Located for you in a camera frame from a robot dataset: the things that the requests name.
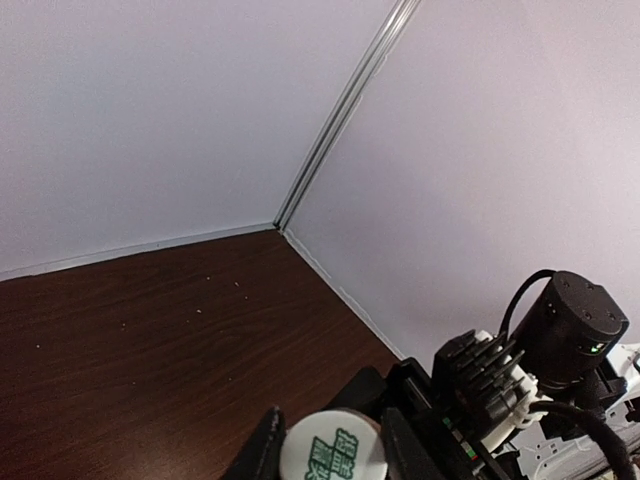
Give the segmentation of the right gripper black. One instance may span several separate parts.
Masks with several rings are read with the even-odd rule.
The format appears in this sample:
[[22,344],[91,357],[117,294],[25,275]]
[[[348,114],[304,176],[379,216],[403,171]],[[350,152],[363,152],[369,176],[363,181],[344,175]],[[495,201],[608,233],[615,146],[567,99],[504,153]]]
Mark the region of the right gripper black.
[[349,410],[381,425],[389,479],[518,479],[516,456],[493,457],[454,428],[435,403],[431,379],[417,360],[394,365],[386,379],[361,368],[325,410]]

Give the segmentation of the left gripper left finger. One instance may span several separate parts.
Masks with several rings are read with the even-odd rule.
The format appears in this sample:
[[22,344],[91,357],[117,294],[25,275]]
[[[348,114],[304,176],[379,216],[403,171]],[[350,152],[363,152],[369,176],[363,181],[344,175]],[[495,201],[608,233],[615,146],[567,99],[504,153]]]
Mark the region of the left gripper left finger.
[[240,448],[223,480],[275,480],[280,478],[279,463],[286,421],[282,410],[273,406],[262,416]]

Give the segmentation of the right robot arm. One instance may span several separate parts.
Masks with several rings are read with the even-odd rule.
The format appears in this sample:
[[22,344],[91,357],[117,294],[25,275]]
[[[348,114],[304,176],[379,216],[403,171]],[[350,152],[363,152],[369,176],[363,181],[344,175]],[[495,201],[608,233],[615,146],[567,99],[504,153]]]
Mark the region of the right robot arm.
[[330,407],[382,427],[392,479],[536,479],[595,446],[617,479],[639,472],[612,427],[639,420],[639,350],[606,289],[569,271],[532,275],[544,288],[518,325],[448,340],[431,370],[409,358],[361,369]]

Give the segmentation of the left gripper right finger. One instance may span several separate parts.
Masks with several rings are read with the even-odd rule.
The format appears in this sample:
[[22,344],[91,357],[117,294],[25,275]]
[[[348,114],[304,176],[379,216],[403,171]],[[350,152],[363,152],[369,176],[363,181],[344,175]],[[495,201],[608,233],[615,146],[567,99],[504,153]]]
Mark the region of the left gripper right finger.
[[428,439],[432,418],[428,413],[403,413],[397,407],[384,412],[381,434],[388,464],[388,479],[447,478],[442,463]]

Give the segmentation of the white bottle cap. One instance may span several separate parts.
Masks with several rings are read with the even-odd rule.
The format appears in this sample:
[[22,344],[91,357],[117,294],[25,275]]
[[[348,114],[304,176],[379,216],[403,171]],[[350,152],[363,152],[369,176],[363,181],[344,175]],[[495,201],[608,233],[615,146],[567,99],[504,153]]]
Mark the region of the white bottle cap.
[[279,457],[282,480],[384,480],[381,426],[349,409],[313,413],[289,428]]

